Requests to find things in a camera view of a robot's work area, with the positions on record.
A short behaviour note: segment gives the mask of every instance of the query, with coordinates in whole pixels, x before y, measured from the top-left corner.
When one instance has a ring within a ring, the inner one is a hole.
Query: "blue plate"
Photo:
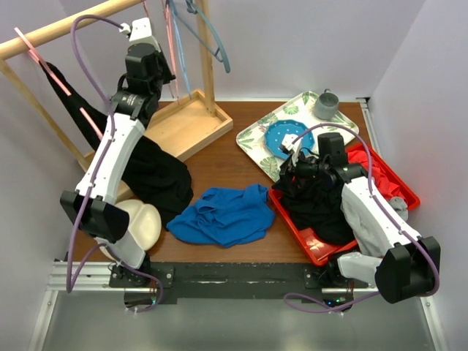
[[[285,119],[282,121],[277,121],[271,124],[265,133],[265,145],[270,150],[270,152],[280,159],[286,159],[287,155],[281,151],[279,146],[283,141],[283,138],[286,134],[296,134],[301,135],[307,130],[307,127],[304,123],[294,121],[292,119]],[[312,150],[314,147],[315,140],[314,135],[310,132],[307,135],[304,135],[302,138],[302,147]]]

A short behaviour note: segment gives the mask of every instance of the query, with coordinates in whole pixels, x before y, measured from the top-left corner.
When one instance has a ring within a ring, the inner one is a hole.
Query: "white foam pad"
[[[130,216],[128,231],[132,234],[138,246],[148,251],[158,241],[161,235],[161,216],[153,205],[140,200],[125,200],[116,204],[117,208],[126,211]],[[107,250],[100,247],[102,253],[113,259]]]

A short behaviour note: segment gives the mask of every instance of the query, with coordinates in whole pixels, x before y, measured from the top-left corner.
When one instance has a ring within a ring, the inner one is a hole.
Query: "blue clothes hanger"
[[[173,21],[173,24],[174,24],[175,41],[177,43],[177,51],[178,51],[178,61],[179,61],[179,64],[181,65],[182,74],[184,75],[185,85],[187,87],[187,91],[189,92],[189,97],[191,99],[192,98],[192,89],[190,88],[189,77],[187,76],[187,70],[186,70],[186,67],[185,67],[185,55],[184,55],[184,49],[182,47],[181,34],[180,34],[179,30],[178,30],[176,17],[174,15],[174,8],[171,7],[170,11],[172,13],[172,21]]]
[[[197,31],[195,31],[185,20],[184,18],[182,18],[181,16],[178,15],[178,11],[177,11],[177,8],[176,8],[176,5],[174,4],[174,1],[173,0],[166,0],[166,4],[169,4],[172,12],[173,12],[173,15],[175,17],[177,17],[177,19],[179,21],[182,22],[182,24],[187,27],[187,29],[189,29],[191,31],[191,33],[193,35],[195,35],[195,37],[203,44],[203,46],[206,48],[206,50],[208,50],[211,55],[214,56],[214,58],[216,60],[218,60],[219,62],[223,63],[224,64],[224,70],[226,71],[226,73],[229,73],[231,71],[231,67],[229,65],[229,59],[227,58],[227,54],[226,54],[226,50],[224,49],[224,46],[222,44],[222,41],[221,39],[219,38],[215,28],[213,27],[213,25],[211,25],[211,22],[209,19],[207,19],[207,17],[205,16],[205,14],[200,10],[200,8],[193,3],[193,0],[185,0],[186,2],[186,5],[187,5],[187,12],[188,13],[192,13],[194,15],[198,14],[200,15],[200,17],[205,21],[206,25],[208,26],[208,28],[210,29],[210,32],[211,32],[211,35],[213,35],[213,38],[214,38],[214,41],[216,42],[216,44],[218,45],[218,48],[216,50],[214,50],[213,48],[211,48],[208,43],[203,40],[202,38],[200,38],[200,36],[198,35]]]

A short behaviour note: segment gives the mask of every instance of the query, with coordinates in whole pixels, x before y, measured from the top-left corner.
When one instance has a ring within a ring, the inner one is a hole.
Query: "black garment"
[[[290,218],[299,229],[312,228],[326,243],[346,245],[354,240],[351,227],[341,211],[343,186],[329,187],[322,179],[299,181],[288,184],[279,180],[274,189],[283,192],[281,204],[290,212]]]
[[[49,83],[89,145],[96,151],[100,140],[80,112],[80,108],[83,107],[86,110],[101,132],[105,130],[107,116],[90,106],[68,84],[57,67],[50,63],[48,65],[72,95],[68,97],[44,70]],[[175,216],[181,214],[193,198],[192,177],[186,165],[164,152],[155,142],[145,136],[141,137],[135,146],[122,180],[144,203],[150,203],[158,209],[164,227]]]

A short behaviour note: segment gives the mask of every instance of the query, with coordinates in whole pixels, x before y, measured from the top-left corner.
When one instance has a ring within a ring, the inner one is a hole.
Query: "gray cup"
[[[338,112],[339,100],[338,97],[330,92],[330,89],[325,89],[322,95],[315,100],[312,113],[315,117],[324,121],[330,121]]]

